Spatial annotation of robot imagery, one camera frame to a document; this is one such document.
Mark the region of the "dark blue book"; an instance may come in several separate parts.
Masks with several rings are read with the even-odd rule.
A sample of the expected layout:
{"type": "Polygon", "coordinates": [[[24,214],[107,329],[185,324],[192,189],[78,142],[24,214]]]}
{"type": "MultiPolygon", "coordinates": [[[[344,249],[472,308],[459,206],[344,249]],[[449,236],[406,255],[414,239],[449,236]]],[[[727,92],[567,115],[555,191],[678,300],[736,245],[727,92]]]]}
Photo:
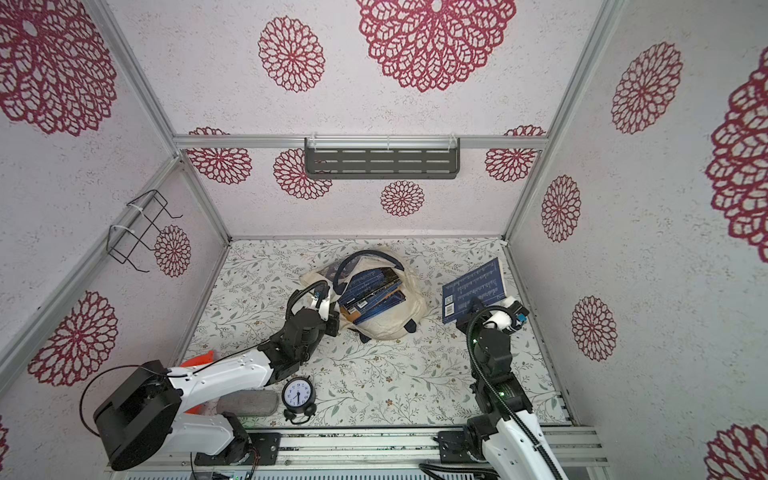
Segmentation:
{"type": "Polygon", "coordinates": [[[495,258],[442,286],[442,323],[467,314],[473,300],[488,305],[506,297],[503,268],[495,258]]]}

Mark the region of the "beige canvas tote bag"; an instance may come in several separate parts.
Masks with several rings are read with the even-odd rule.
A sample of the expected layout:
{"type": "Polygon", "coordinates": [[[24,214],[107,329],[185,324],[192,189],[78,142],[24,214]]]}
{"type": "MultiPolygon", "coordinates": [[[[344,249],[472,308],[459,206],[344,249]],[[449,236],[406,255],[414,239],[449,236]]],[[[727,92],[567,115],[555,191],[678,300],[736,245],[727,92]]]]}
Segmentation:
{"type": "Polygon", "coordinates": [[[304,273],[299,282],[303,287],[315,282],[327,284],[327,297],[332,302],[331,311],[339,314],[340,327],[356,332],[362,342],[397,340],[412,334],[428,311],[425,296],[418,287],[417,276],[405,261],[386,248],[358,250],[304,273]],[[341,315],[338,300],[347,282],[357,273],[379,267],[391,267],[400,276],[405,302],[359,325],[346,321],[341,315]]]}

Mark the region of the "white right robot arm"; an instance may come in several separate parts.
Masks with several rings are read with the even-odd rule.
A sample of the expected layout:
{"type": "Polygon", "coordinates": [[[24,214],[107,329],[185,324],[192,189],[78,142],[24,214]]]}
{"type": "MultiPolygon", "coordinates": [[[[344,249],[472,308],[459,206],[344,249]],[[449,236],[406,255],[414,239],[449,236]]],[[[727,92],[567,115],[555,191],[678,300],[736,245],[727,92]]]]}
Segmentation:
{"type": "Polygon", "coordinates": [[[489,464],[476,476],[488,479],[565,479],[567,474],[547,442],[530,399],[512,372],[510,337],[526,323],[528,310],[515,301],[468,314],[459,325],[466,335],[471,386],[481,414],[464,433],[467,453],[489,464]]]}

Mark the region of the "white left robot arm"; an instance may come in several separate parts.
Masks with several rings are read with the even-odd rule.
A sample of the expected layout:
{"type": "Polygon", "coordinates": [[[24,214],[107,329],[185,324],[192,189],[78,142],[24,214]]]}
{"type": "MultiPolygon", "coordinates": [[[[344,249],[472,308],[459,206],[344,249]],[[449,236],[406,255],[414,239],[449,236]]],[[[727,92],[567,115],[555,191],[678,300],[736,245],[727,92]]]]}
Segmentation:
{"type": "Polygon", "coordinates": [[[252,441],[235,414],[195,415],[192,408],[287,379],[324,336],[338,331],[337,312],[304,307],[268,340],[218,361],[167,368],[153,360],[137,366],[93,414],[110,467],[129,470],[156,455],[176,453],[213,465],[246,459],[252,441]]]}

